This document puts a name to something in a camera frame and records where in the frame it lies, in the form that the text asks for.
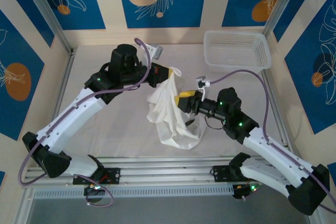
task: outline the aluminum frame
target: aluminum frame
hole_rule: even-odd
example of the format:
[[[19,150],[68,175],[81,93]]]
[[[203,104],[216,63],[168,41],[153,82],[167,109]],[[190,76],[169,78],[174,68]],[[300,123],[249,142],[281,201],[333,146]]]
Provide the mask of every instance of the aluminum frame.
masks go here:
[[[44,19],[51,27],[52,31],[60,39],[62,46],[71,52],[70,44],[67,41],[63,30],[58,22],[55,23],[56,17],[53,16],[52,10],[46,4],[45,0],[34,0],[42,13]],[[279,20],[282,12],[284,11],[289,0],[279,0],[271,13],[270,18],[266,22],[263,34],[268,37],[277,21]],[[61,89],[54,109],[53,116],[57,115],[59,107],[63,98],[66,83],[68,81],[71,66],[73,63],[69,59],[68,66],[62,80]],[[278,130],[280,132],[282,142],[288,144],[291,151],[298,155],[298,152],[293,150],[291,141],[286,129],[289,129],[287,123],[283,120],[283,112],[279,102],[277,101],[277,92],[275,83],[269,70],[262,72],[263,79],[266,83],[268,92],[270,94],[270,104],[272,111],[275,115]],[[100,158],[99,160],[106,165],[106,167],[121,167],[123,174],[121,177],[120,186],[151,186],[151,185],[212,185],[213,177],[209,174],[209,168],[213,165],[227,165],[233,157],[190,157],[190,158]],[[25,179],[32,179],[39,174],[42,170],[38,167],[31,167],[28,169]],[[72,178],[69,176],[60,176],[57,179],[41,179],[37,183],[31,185],[24,190],[22,200],[18,206],[18,211],[12,223],[26,223],[34,194],[36,190],[46,188],[69,188],[72,183]],[[310,219],[313,223],[322,223],[319,217],[320,213],[314,214]]]

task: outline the beige wall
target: beige wall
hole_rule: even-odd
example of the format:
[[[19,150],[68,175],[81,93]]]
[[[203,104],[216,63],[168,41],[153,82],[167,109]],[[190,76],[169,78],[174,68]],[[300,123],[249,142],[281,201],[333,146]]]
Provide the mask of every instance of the beige wall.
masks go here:
[[[0,223],[10,223],[22,195],[17,183],[27,151],[20,140],[27,131],[37,132],[50,121],[68,56],[58,40],[51,49],[15,0],[0,0],[0,9],[45,63],[18,141],[0,134],[0,170],[6,173],[0,188]]]
[[[287,53],[293,47],[311,20],[315,17],[325,1],[326,0],[306,0],[279,44],[274,44],[274,40],[272,39],[269,40],[269,43],[270,48],[272,49],[271,72],[276,82],[279,101],[282,103],[282,108],[285,111],[290,125],[293,142],[304,159],[314,165],[321,163],[326,166],[336,161],[336,125],[332,125],[316,135],[313,134],[284,61]],[[334,197],[336,197],[334,183],[332,180],[330,183],[331,191]],[[329,198],[325,199],[323,203],[335,210],[335,207],[331,204]],[[330,223],[336,223],[336,215],[329,214],[324,210],[322,210],[322,212],[326,213],[326,220]]]

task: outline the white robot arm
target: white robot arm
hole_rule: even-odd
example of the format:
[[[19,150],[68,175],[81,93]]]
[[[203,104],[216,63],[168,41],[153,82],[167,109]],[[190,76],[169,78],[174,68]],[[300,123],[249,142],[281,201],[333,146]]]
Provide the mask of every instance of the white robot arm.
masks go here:
[[[150,59],[158,59],[162,48],[145,45],[150,52]],[[73,134],[89,118],[121,94],[125,85],[139,83],[145,77],[148,68],[150,68],[149,74],[144,82],[154,88],[169,77],[168,68],[155,63],[151,63],[150,66],[148,64],[148,60],[144,64],[139,62],[135,47],[119,45],[113,50],[111,61],[90,77],[79,95],[57,118],[37,134],[27,132],[23,136],[23,142],[29,152],[36,147],[37,143],[41,143],[32,157],[50,178],[66,173],[84,175],[99,181],[106,175],[106,169],[93,156],[64,153],[63,150]],[[105,92],[108,90],[118,90],[118,92]]]
[[[257,122],[241,111],[242,101],[234,88],[221,90],[217,101],[205,99],[199,91],[182,92],[175,97],[175,103],[185,113],[201,113],[220,120],[230,138],[252,149],[272,165],[239,153],[228,166],[213,167],[215,181],[259,181],[285,195],[296,209],[306,215],[312,215],[326,197],[326,192],[314,177],[330,190],[328,169],[323,165],[312,166],[267,136]]]

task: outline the metal strip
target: metal strip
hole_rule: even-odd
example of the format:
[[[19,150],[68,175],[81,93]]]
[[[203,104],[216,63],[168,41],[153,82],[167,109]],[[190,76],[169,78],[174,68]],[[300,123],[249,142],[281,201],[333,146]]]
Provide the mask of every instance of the metal strip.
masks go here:
[[[51,120],[54,120],[58,116],[59,110],[61,108],[61,104],[62,104],[62,100],[63,100],[63,97],[64,97],[65,89],[67,87],[69,76],[70,76],[70,73],[71,73],[71,68],[72,68],[72,65],[74,64],[73,62],[74,62],[74,59],[75,59],[75,55],[76,55],[76,53],[72,52],[71,55],[70,55],[70,58],[68,59],[67,67],[66,67],[64,75],[63,75],[61,87],[60,87],[59,92],[58,92],[58,97],[57,97],[57,100],[56,100],[56,105],[54,107],[53,116],[52,116]]]
[[[121,168],[120,185],[177,186],[215,184],[214,178],[210,174],[211,168],[214,165],[228,165],[232,158],[233,157],[99,158],[99,161],[105,167]],[[259,157],[258,160],[267,164],[261,157]],[[41,168],[30,167],[25,180],[36,178],[42,173]],[[72,180],[73,177],[71,175],[61,175],[54,179],[44,177],[30,185],[30,187],[82,187],[72,185]]]
[[[157,187],[113,187],[109,188],[114,198],[142,197],[183,197],[183,196],[219,196],[233,195],[232,185],[211,186],[157,186]],[[108,198],[103,193],[90,198]],[[39,189],[34,199],[83,199],[83,188]]]
[[[67,40],[62,30],[62,27],[59,24],[53,10],[51,10],[47,0],[33,0],[33,1],[37,6],[37,8],[39,9],[40,13],[42,14],[43,18],[47,22],[51,31],[54,33],[54,35],[57,36],[64,49],[70,54],[71,53],[70,43]]]
[[[281,107],[280,107],[280,103],[277,102],[277,98],[278,97],[278,94],[276,92],[276,87],[275,87],[275,83],[273,81],[273,77],[270,73],[270,70],[263,70],[261,72],[261,75],[263,77],[263,80],[266,84],[266,87],[267,87],[267,91],[268,91],[268,94],[269,94],[269,102],[270,102],[270,105],[271,105],[271,109],[272,109],[272,112],[274,114],[274,118],[275,118],[275,121],[276,121],[276,124],[277,124],[277,127],[278,127],[278,131],[280,133],[280,136],[281,136],[281,141],[282,141],[282,144],[283,146],[288,146],[288,143],[289,143],[289,137],[288,137],[288,133],[287,133],[287,130],[288,128],[285,127],[285,123],[283,121],[283,116],[284,114],[281,113]]]
[[[33,197],[35,190],[32,188],[24,189],[23,195],[21,197],[20,204],[17,207],[16,214],[12,219],[12,224],[26,224],[31,205],[33,203]]]
[[[280,17],[282,16],[288,2],[290,0],[277,0],[273,11],[269,15],[268,20],[266,21],[266,24],[264,26],[264,30],[262,31],[262,34],[265,35],[266,38],[269,37],[269,35],[273,32],[277,22],[279,21]]]

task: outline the white cloth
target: white cloth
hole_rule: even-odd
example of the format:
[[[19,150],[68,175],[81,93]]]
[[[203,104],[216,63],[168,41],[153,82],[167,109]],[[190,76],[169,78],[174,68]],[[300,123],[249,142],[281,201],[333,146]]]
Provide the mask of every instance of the white cloth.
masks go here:
[[[162,82],[154,93],[148,97],[149,113],[147,118],[156,124],[162,144],[190,150],[201,140],[206,124],[203,118],[183,113],[175,104],[177,96],[184,85],[184,79],[177,68],[172,68],[171,76]],[[186,126],[185,123],[195,119]]]

